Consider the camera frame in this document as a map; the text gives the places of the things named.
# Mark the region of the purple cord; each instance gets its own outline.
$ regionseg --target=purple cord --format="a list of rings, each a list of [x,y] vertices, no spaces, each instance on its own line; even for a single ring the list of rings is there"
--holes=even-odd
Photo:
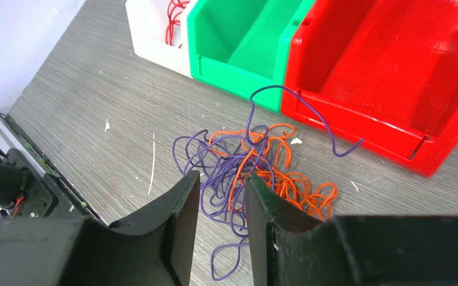
[[[335,156],[343,157],[348,155],[350,152],[354,151],[359,145],[361,145],[361,143],[364,141],[364,139],[360,139],[354,146],[352,146],[346,152],[342,154],[337,153],[335,137],[324,118],[317,112],[317,110],[313,109],[313,107],[311,107],[306,101],[304,101],[298,94],[281,85],[265,86],[252,93],[252,95],[249,98],[250,114],[245,127],[245,137],[240,135],[226,135],[217,138],[211,144],[209,144],[208,130],[206,129],[199,131],[193,136],[178,137],[173,142],[172,148],[173,160],[178,170],[185,176],[185,174],[187,174],[187,172],[189,172],[190,170],[198,168],[207,176],[207,179],[201,183],[201,193],[199,202],[201,211],[205,214],[205,216],[207,216],[212,221],[229,225],[233,234],[240,238],[239,243],[221,245],[213,250],[211,255],[210,266],[212,278],[215,281],[223,280],[232,275],[234,271],[236,271],[240,263],[241,249],[243,246],[249,245],[248,243],[244,243],[244,241],[248,239],[248,230],[246,227],[246,214],[244,208],[245,188],[243,185],[236,186],[233,193],[233,205],[231,206],[232,210],[228,210],[229,195],[232,184],[234,180],[241,179],[236,177],[237,170],[240,167],[242,161],[245,159],[245,157],[252,151],[252,149],[248,149],[247,151],[245,151],[242,148],[241,140],[244,140],[247,144],[250,145],[250,147],[252,147],[258,153],[256,158],[251,157],[247,161],[247,163],[244,165],[241,174],[253,172],[257,167],[259,167],[262,170],[267,170],[271,172],[271,189],[274,189],[275,186],[273,168],[271,168],[270,163],[273,160],[273,152],[271,152],[270,150],[267,156],[263,156],[263,152],[269,144],[269,128],[265,125],[258,125],[254,128],[250,128],[252,123],[252,117],[255,112],[255,104],[253,102],[253,97],[257,95],[259,92],[270,88],[281,88],[284,91],[292,94],[298,100],[300,100],[300,102],[305,104],[315,115],[317,115],[317,117],[325,125],[327,133],[331,137],[332,150]],[[263,130],[264,136],[261,140],[257,142],[252,142],[249,136],[250,130],[252,132],[256,132],[257,130]],[[184,167],[180,166],[177,159],[177,154],[175,152],[178,141],[182,139],[187,140],[184,149],[185,155],[187,157],[187,162],[185,163]],[[236,146],[236,148],[233,150],[230,150],[227,144],[227,141],[230,139],[233,139],[234,142],[236,142],[236,140],[240,142],[239,145]],[[189,147],[194,148],[194,154],[190,154]],[[219,152],[229,154],[229,156],[218,155],[212,150],[212,148]],[[204,197],[205,194],[207,194],[207,189],[211,189],[213,191],[213,194],[211,194],[208,197],[209,205],[211,206],[211,208],[215,209],[212,212],[209,212],[205,209]],[[230,270],[225,275],[217,278],[215,277],[215,267],[213,265],[215,254],[219,250],[227,247],[237,247],[238,258],[232,270]]]

